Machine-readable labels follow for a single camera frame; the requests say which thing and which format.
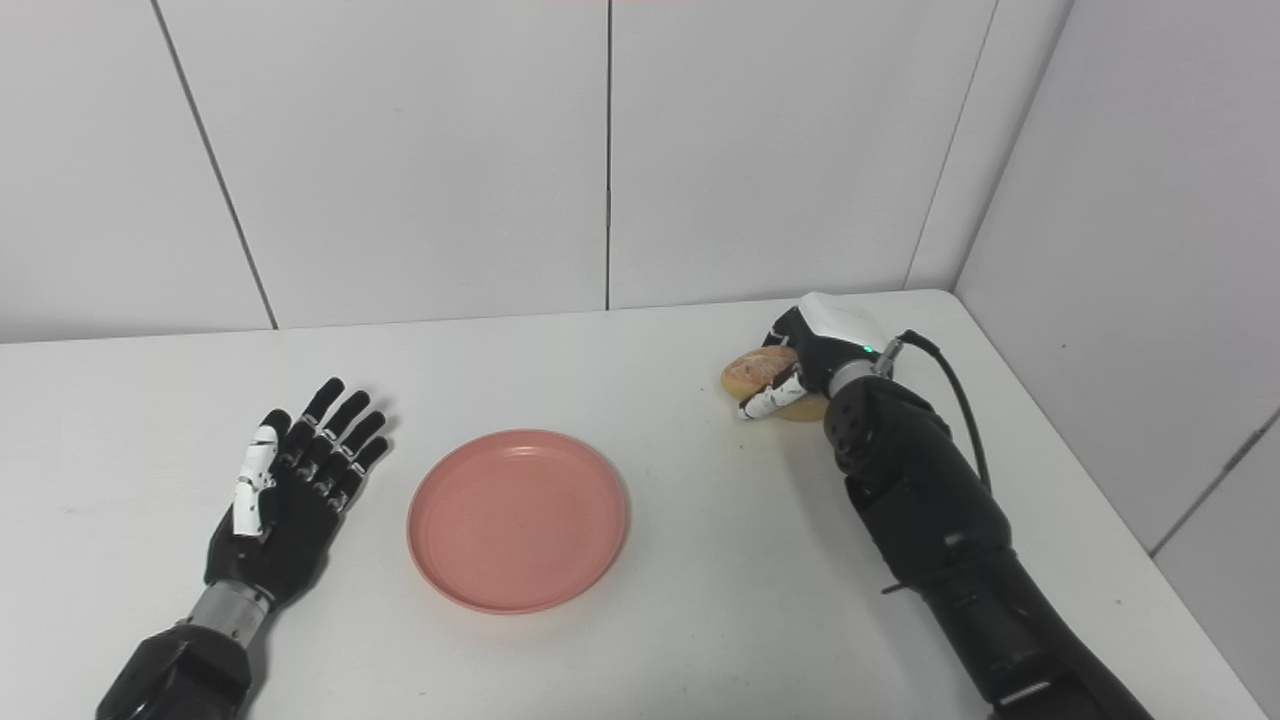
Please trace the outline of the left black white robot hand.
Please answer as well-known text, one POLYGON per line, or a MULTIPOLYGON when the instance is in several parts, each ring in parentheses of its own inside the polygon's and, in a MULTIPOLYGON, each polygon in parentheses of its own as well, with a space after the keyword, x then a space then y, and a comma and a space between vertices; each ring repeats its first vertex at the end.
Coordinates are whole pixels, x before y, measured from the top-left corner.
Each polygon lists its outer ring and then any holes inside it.
POLYGON ((297 416, 270 411, 207 546, 206 585, 242 585, 280 609, 308 591, 370 470, 387 455, 387 415, 333 377, 297 416))

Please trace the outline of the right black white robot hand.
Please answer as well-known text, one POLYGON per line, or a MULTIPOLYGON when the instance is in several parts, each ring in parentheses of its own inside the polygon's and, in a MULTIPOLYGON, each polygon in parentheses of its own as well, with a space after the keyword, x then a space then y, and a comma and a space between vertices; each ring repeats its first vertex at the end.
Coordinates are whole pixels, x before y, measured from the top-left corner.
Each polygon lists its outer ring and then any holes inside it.
POLYGON ((759 348, 733 360, 722 384, 739 416, 820 420, 826 402, 849 382, 887 366, 888 341, 865 313, 810 292, 785 311, 759 348))

